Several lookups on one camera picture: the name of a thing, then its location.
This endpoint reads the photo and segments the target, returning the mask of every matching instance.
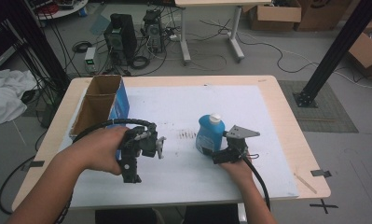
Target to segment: forearm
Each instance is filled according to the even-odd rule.
[[[7,223],[54,223],[83,171],[69,150],[56,155]]]
[[[253,180],[246,180],[238,186],[241,191],[249,224],[276,223]]]

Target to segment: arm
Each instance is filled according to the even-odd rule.
[[[244,161],[221,163],[232,180],[238,186],[244,202],[248,223],[276,223],[265,201],[261,197],[255,182],[253,172]]]
[[[120,175],[116,150],[128,129],[101,129],[59,152],[7,223],[54,223],[86,169]]]

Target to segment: black tape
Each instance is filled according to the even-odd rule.
[[[44,165],[44,161],[31,161],[29,167],[42,167]]]
[[[332,176],[329,171],[324,171],[324,170],[315,170],[315,171],[310,171],[310,172],[311,172],[311,174],[313,176],[320,176],[320,175],[322,175],[325,178]]]
[[[320,199],[320,202],[322,202],[322,204],[310,203],[310,207],[322,207],[326,214],[328,214],[327,208],[338,208],[338,206],[333,204],[325,204],[323,199]]]

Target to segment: blue bottle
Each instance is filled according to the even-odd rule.
[[[212,152],[220,150],[226,126],[218,114],[204,115],[199,122],[197,149],[205,155],[212,155]]]

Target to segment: desk leg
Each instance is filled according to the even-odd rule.
[[[232,45],[232,48],[235,49],[235,53],[238,56],[238,63],[244,59],[244,54],[241,51],[241,47],[238,44],[238,41],[236,40],[236,33],[238,31],[238,24],[239,24],[239,18],[241,17],[241,6],[236,7],[235,9],[235,15],[234,15],[234,22],[232,25],[232,32],[228,32],[229,36],[229,42]]]
[[[180,46],[183,52],[184,63],[191,62],[191,56],[189,56],[188,46],[186,44],[186,8],[182,7],[182,36],[180,38]]]

